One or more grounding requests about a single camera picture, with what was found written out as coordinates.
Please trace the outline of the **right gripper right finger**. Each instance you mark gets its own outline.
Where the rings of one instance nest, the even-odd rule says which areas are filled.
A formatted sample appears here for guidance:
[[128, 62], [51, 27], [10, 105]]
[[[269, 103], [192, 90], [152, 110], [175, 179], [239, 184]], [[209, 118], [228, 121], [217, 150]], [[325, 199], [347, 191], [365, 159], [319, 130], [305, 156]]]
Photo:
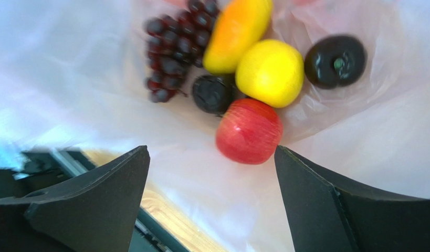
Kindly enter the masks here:
[[430, 199], [363, 184], [284, 146], [274, 158], [296, 251], [430, 251]]

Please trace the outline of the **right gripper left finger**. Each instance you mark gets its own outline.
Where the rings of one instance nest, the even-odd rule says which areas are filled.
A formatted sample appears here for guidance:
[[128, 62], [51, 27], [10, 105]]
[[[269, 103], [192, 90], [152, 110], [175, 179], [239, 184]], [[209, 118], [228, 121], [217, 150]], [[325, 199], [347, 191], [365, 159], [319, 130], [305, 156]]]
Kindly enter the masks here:
[[68, 180], [0, 169], [0, 251], [127, 251], [149, 165], [139, 146]]

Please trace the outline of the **red apple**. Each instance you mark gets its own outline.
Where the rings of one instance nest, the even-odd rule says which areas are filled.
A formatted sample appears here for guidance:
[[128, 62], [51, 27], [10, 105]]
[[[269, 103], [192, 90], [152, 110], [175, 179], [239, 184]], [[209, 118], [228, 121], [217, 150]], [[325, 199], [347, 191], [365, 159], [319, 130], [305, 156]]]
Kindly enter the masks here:
[[229, 106], [217, 128], [215, 142], [226, 158], [259, 165], [274, 154], [283, 131], [282, 121], [271, 106], [243, 98]]

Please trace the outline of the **pink peach plastic bag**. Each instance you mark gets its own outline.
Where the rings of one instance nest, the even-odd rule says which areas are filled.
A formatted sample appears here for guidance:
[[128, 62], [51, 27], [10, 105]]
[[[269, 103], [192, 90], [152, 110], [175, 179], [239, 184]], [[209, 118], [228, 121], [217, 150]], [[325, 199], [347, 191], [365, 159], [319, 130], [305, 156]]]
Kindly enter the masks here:
[[[143, 23], [183, 1], [0, 1], [0, 166], [33, 147], [112, 155], [146, 145], [152, 189], [142, 204], [199, 251], [293, 251], [273, 160], [240, 165], [214, 144], [219, 119], [191, 98], [153, 104]], [[275, 1], [269, 36], [302, 54], [348, 33], [368, 51], [360, 81], [306, 83], [279, 110], [282, 145], [335, 172], [430, 198], [430, 1]]]

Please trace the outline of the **dark purple plum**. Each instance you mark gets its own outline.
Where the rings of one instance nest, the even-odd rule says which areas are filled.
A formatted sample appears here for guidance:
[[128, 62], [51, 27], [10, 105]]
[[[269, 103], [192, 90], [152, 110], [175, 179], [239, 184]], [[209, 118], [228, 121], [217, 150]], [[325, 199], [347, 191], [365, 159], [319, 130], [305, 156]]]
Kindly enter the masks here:
[[350, 35], [328, 36], [315, 43], [304, 60], [308, 81], [321, 89], [356, 83], [366, 69], [367, 50]]

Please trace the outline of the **yellow lemon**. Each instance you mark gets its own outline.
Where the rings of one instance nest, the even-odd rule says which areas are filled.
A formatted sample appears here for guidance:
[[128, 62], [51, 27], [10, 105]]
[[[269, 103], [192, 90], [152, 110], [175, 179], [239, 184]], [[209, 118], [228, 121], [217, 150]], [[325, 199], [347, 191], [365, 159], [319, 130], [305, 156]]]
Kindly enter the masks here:
[[254, 44], [241, 58], [236, 73], [238, 89], [274, 108], [293, 103], [305, 79], [302, 54], [280, 40]]

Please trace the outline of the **dark wrinkled round fruit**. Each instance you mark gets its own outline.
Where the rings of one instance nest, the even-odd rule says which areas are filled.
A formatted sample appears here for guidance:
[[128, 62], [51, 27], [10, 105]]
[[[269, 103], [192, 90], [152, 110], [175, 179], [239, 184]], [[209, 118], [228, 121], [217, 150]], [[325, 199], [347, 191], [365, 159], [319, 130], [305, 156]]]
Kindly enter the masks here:
[[201, 75], [192, 85], [192, 97], [196, 106], [209, 114], [222, 116], [235, 101], [237, 86], [235, 76]]

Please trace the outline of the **purple grape bunch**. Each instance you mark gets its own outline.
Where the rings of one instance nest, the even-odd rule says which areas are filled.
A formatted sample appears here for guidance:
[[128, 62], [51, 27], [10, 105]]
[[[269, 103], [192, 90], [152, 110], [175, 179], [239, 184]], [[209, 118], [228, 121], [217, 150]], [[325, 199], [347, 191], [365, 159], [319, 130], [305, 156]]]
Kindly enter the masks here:
[[146, 22], [146, 55], [152, 72], [145, 86], [152, 102], [170, 101], [182, 91], [191, 67], [202, 67], [219, 13], [217, 1], [186, 1], [186, 8], [175, 17], [163, 15]]

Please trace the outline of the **yellow orange mango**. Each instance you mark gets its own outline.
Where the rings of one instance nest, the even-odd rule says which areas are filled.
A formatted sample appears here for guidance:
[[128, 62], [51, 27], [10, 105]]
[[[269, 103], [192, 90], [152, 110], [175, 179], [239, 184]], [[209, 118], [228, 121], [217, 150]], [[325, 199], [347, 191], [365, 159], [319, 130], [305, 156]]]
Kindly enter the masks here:
[[231, 1], [219, 14], [203, 57], [211, 74], [235, 72], [245, 52], [266, 33], [274, 9], [269, 0]]

